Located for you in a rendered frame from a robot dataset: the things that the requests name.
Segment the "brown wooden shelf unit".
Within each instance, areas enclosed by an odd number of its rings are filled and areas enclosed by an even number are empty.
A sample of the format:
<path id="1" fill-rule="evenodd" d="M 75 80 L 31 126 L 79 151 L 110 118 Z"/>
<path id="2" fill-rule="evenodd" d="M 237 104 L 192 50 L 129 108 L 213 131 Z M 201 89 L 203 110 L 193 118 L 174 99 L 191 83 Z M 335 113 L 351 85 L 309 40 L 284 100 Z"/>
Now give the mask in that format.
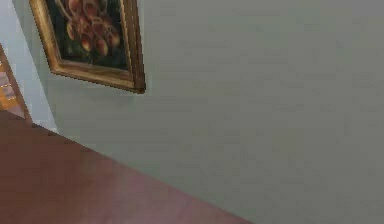
<path id="1" fill-rule="evenodd" d="M 0 44 L 0 111 L 11 112 L 32 123 L 19 85 L 12 72 L 5 50 Z"/>

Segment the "gold framed fruit painting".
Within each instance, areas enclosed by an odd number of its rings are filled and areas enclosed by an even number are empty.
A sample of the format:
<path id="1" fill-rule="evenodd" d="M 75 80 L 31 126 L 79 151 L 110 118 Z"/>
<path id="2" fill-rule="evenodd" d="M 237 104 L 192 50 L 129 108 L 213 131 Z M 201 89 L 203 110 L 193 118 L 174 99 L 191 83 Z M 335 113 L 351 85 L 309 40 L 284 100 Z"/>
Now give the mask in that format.
<path id="1" fill-rule="evenodd" d="M 138 0 L 29 0 L 50 71 L 146 91 Z"/>

